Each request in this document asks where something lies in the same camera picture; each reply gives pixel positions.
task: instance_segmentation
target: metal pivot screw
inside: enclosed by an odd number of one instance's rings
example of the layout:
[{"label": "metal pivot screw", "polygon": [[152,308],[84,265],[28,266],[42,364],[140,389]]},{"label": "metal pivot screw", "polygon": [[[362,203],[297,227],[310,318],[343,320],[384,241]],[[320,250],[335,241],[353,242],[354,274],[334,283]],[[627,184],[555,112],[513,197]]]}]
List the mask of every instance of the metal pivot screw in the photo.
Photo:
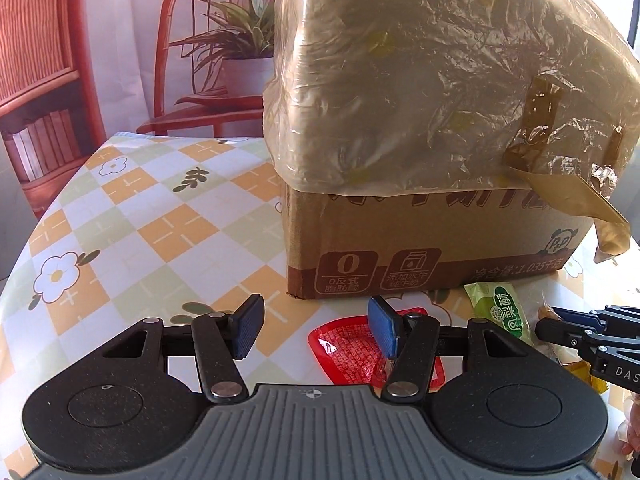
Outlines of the metal pivot screw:
[{"label": "metal pivot screw", "polygon": [[232,399],[242,393],[242,386],[233,381],[221,381],[211,387],[211,393],[222,399]]},{"label": "metal pivot screw", "polygon": [[387,386],[386,390],[392,397],[412,397],[420,391],[418,386],[409,381],[396,381]]}]

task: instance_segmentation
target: crosshair logo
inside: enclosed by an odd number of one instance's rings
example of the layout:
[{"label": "crosshair logo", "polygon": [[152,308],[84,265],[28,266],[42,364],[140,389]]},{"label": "crosshair logo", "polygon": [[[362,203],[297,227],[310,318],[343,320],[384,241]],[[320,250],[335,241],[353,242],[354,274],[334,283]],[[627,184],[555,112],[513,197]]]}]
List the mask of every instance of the crosshair logo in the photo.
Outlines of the crosshair logo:
[{"label": "crosshair logo", "polygon": [[320,390],[306,390],[303,393],[309,399],[317,399],[317,398],[322,397],[324,395],[324,393],[322,393]]}]

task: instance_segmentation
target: green snack package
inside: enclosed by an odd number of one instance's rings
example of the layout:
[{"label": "green snack package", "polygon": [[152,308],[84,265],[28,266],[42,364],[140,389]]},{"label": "green snack package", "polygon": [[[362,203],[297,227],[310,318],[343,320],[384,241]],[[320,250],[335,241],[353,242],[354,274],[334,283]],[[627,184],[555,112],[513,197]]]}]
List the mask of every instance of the green snack package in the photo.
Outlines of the green snack package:
[{"label": "green snack package", "polygon": [[465,290],[476,316],[493,321],[533,346],[527,317],[511,283],[470,283],[465,285]]}]

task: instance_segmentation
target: panda logo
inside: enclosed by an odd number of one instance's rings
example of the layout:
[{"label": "panda logo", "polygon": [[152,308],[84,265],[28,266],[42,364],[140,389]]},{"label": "panda logo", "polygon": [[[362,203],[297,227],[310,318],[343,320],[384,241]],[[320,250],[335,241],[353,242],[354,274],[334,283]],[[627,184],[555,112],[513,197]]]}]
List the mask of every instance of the panda logo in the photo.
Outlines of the panda logo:
[{"label": "panda logo", "polygon": [[551,240],[538,254],[555,254],[569,246],[571,240],[578,234],[578,229],[558,229],[551,235]]}]

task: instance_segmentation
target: checkered tablecloth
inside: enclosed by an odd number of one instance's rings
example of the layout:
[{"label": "checkered tablecloth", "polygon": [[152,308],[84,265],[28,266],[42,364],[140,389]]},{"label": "checkered tablecloth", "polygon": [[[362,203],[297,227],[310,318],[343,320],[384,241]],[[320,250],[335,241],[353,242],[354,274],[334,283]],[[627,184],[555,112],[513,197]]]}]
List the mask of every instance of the checkered tablecloth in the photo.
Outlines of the checkered tablecloth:
[{"label": "checkered tablecloth", "polygon": [[[248,387],[328,382],[306,337],[364,314],[366,298],[286,295],[279,192],[262,139],[117,134],[87,161],[36,227],[0,297],[0,479],[35,466],[20,426],[28,395],[143,317],[181,324],[233,311],[259,292],[266,322],[238,363]],[[513,282],[530,320],[543,295],[576,310],[640,306],[638,246],[598,265],[595,247],[592,231],[563,270]],[[443,324],[473,316],[462,289],[388,300],[396,309],[421,306]],[[456,365],[447,366],[450,379]],[[195,387],[190,363],[171,362],[170,373]],[[605,395],[610,431],[596,460],[605,477],[622,467],[613,434],[624,396],[615,387]]]}]

